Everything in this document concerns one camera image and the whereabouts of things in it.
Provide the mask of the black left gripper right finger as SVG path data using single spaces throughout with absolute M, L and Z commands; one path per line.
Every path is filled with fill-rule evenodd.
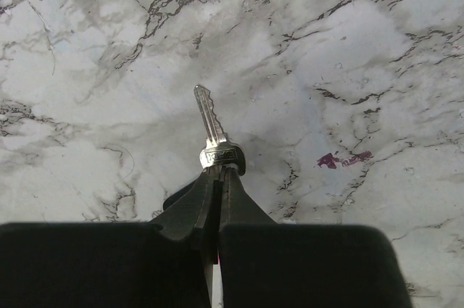
M 410 307 L 389 239 L 365 225 L 273 221 L 227 169 L 218 233 L 225 307 Z

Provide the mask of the silver key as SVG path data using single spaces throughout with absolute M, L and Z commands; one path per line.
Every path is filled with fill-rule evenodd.
M 194 87 L 194 96 L 207 134 L 205 148 L 216 147 L 222 143 L 233 143 L 223 131 L 222 125 L 213 111 L 214 104 L 210 96 L 210 90 L 204 86 L 196 85 Z

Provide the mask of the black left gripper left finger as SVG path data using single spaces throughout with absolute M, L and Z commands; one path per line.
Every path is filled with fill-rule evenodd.
M 210 307 L 219 167 L 148 222 L 1 227 L 3 307 Z

